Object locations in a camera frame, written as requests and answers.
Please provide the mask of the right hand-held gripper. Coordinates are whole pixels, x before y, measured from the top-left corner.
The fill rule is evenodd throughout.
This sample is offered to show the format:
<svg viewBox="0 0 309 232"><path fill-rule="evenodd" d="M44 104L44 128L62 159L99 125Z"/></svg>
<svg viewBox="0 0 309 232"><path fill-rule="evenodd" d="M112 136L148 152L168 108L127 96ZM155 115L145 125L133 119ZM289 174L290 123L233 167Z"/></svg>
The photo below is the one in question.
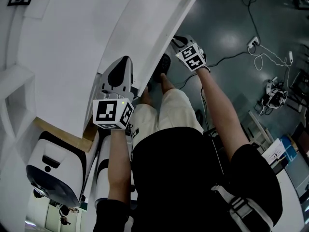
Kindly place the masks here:
<svg viewBox="0 0 309 232"><path fill-rule="evenodd" d="M190 35L174 35L171 46L175 51L175 56L189 71L193 72L206 67L206 54Z"/></svg>

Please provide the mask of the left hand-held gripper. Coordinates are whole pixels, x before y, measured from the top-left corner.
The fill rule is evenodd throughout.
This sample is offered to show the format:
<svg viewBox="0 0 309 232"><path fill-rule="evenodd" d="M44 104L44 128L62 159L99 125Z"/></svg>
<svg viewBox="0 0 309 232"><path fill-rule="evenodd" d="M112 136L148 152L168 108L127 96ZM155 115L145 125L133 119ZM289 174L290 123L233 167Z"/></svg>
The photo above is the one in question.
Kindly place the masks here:
<svg viewBox="0 0 309 232"><path fill-rule="evenodd" d="M129 56L113 62L103 73L93 100L93 123L106 130L125 130L134 107L133 64Z"/></svg>

